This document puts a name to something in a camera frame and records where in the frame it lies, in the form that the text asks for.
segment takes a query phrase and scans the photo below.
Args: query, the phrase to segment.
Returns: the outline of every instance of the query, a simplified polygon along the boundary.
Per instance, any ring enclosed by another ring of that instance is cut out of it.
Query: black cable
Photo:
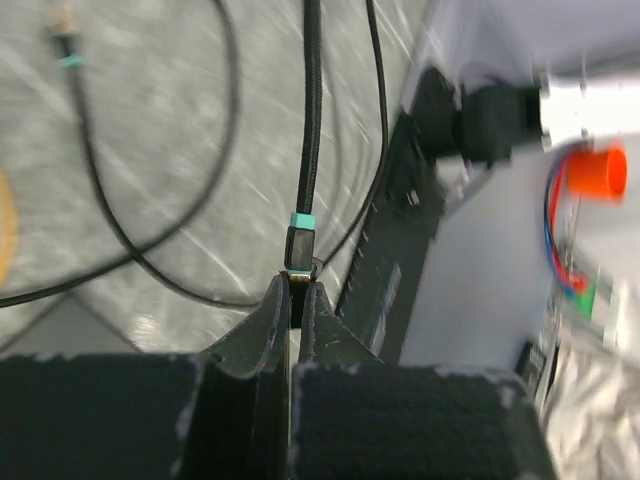
[[[380,48],[380,35],[378,34],[378,25],[376,23],[376,11],[375,6],[373,4],[373,0],[366,0],[367,4],[367,19],[369,21],[369,32],[371,34],[371,45],[373,47],[373,55],[376,62],[376,76],[378,79],[378,100],[380,102],[380,124],[381,124],[381,133],[382,133],[382,145],[380,147],[380,162],[378,163],[378,168],[376,170],[375,176],[373,177],[373,182],[371,182],[371,186],[369,187],[369,191],[358,210],[357,215],[347,228],[346,233],[340,239],[338,244],[329,252],[326,259],[322,262],[323,267],[326,267],[338,254],[340,249],[347,242],[349,237],[355,232],[360,224],[360,221],[364,217],[364,215],[369,210],[369,206],[373,201],[373,197],[376,194],[378,189],[378,185],[380,184],[380,180],[382,179],[382,174],[384,172],[384,165],[387,156],[387,149],[389,146],[389,122],[387,119],[387,93],[386,86],[384,81],[384,68],[382,63],[382,49]]]
[[[91,180],[96,201],[98,202],[100,210],[102,211],[102,214],[104,215],[116,238],[125,247],[126,251],[138,265],[140,265],[155,280],[162,283],[165,287],[172,290],[173,292],[191,300],[195,300],[208,305],[216,305],[220,307],[239,306],[235,303],[218,302],[211,299],[209,294],[195,292],[190,288],[181,285],[176,280],[168,277],[166,274],[161,272],[155,265],[147,260],[144,257],[144,253],[141,252],[138,247],[131,241],[129,235],[124,231],[122,225],[120,225],[120,222],[115,217],[115,214],[111,208],[104,190],[102,174],[100,172],[100,167],[98,166],[97,152],[95,151],[95,147],[92,141],[93,133],[91,114],[89,112],[89,107],[86,101],[82,73],[79,68],[72,68],[69,70],[69,81],[71,83],[71,91],[73,94],[76,111],[80,118],[80,136],[85,160],[87,163],[87,169],[89,170],[89,178]]]
[[[305,111],[304,140],[296,212],[310,214],[316,189],[320,129],[322,127],[322,64],[320,0],[305,0],[303,6]]]
[[[224,37],[226,42],[226,57],[227,57],[227,65],[229,70],[229,93],[228,93],[228,103],[227,103],[227,125],[226,125],[226,135],[222,141],[222,145],[220,148],[220,152],[218,154],[218,159],[215,163],[213,170],[211,171],[207,182],[202,188],[200,194],[196,197],[196,199],[192,202],[189,209],[172,225],[165,228],[160,234],[158,234],[153,239],[143,243],[139,247],[134,245],[134,250],[136,255],[142,256],[144,253],[156,248],[175,233],[180,231],[185,225],[190,223],[207,205],[211,194],[217,187],[223,173],[226,170],[226,167],[229,164],[230,160],[230,151],[233,145],[233,141],[235,139],[235,134],[238,126],[238,117],[240,111],[240,66],[239,66],[239,58],[238,58],[238,46],[236,41],[236,35],[233,28],[233,24],[231,22],[231,18],[226,9],[222,0],[212,0],[214,6],[216,7],[221,23],[223,26]],[[81,118],[81,129],[83,131],[83,136],[85,133],[90,133],[90,125],[85,123],[84,120],[87,118]],[[89,146],[91,147],[91,152],[93,153],[93,147],[91,145],[91,139],[88,139]],[[13,305],[20,305],[23,303],[32,302],[35,300],[39,300],[42,298],[46,298],[52,295],[57,295],[60,293],[64,293],[73,288],[76,288],[82,285],[85,282],[90,280],[94,280],[102,275],[112,272],[113,270],[120,268],[130,261],[138,258],[135,258],[134,252],[128,253],[126,255],[121,255],[116,259],[112,259],[102,263],[101,265],[95,267],[93,270],[84,272],[84,273],[76,273],[68,276],[65,279],[58,281],[55,285],[51,285],[48,287],[35,288],[33,291],[20,293],[16,295],[11,295],[5,298],[0,298],[0,308],[10,307]],[[248,308],[257,305],[258,302],[216,302],[216,305],[224,306],[224,307],[233,307],[233,308]]]

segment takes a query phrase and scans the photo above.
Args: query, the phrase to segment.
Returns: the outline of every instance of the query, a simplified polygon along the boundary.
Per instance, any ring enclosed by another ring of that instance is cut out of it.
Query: teal cable band
[[[84,63],[84,57],[76,53],[74,53],[73,55],[69,55],[68,57],[62,58],[58,62],[58,64],[60,65],[60,68],[77,67],[79,65],[82,65],[83,63]]]
[[[311,275],[311,270],[309,270],[308,272],[305,272],[304,270],[287,270],[287,273],[289,274],[293,274],[293,275]]]
[[[303,230],[315,230],[316,217],[306,213],[292,213],[290,225],[295,228],[302,228]]]

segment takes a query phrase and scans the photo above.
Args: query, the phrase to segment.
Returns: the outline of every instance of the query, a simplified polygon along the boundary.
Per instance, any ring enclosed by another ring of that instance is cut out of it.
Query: blue wire
[[[563,166],[565,161],[566,161],[565,157],[561,157],[558,161],[556,161],[555,164],[551,167],[551,171],[549,172],[549,177],[547,179],[547,185],[545,187],[545,192],[544,192],[544,195],[545,195],[544,218],[543,218],[544,243],[545,243],[546,252],[547,252],[547,259],[551,264],[551,268],[553,269],[553,273],[556,279],[560,283],[560,286],[562,287],[562,290],[564,291],[565,295],[567,295],[568,297],[573,297],[575,295],[575,290],[571,285],[567,285],[563,281],[563,279],[561,278],[560,271],[558,270],[556,263],[553,261],[553,246],[552,246],[553,232],[551,231],[551,224],[549,222],[549,193],[551,190],[551,185],[554,183],[554,180],[558,176],[558,173],[560,172],[560,168]]]

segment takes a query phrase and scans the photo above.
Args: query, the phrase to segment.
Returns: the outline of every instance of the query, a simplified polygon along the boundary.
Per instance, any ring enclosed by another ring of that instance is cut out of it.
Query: gray floor mat
[[[91,312],[74,295],[67,295],[34,320],[9,345],[5,354],[134,353],[131,342]]]
[[[224,131],[224,42],[210,0],[75,2],[96,144],[107,194],[140,241],[185,208]],[[150,258],[213,297],[259,298],[282,267],[295,203],[304,112],[301,5],[228,0],[242,70],[240,131],[214,201]],[[389,120],[427,0],[378,0]],[[20,211],[7,296],[121,252],[96,209],[64,72],[43,34],[43,2],[0,0],[0,165]],[[314,213],[326,253],[364,198],[378,162],[378,92],[364,1],[322,3],[323,136]],[[335,301],[353,243],[322,280]],[[83,301],[145,351],[195,351],[245,312],[197,305],[137,266],[78,289]],[[44,305],[0,310],[0,343]]]

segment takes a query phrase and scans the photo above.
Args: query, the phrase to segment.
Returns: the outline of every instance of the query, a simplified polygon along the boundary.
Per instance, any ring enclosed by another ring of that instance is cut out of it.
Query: black bracket
[[[435,68],[426,70],[411,112],[416,142],[433,160],[462,155],[474,163],[491,165],[509,160],[514,147],[538,141],[540,88],[505,83],[484,86],[470,94],[456,89]]]

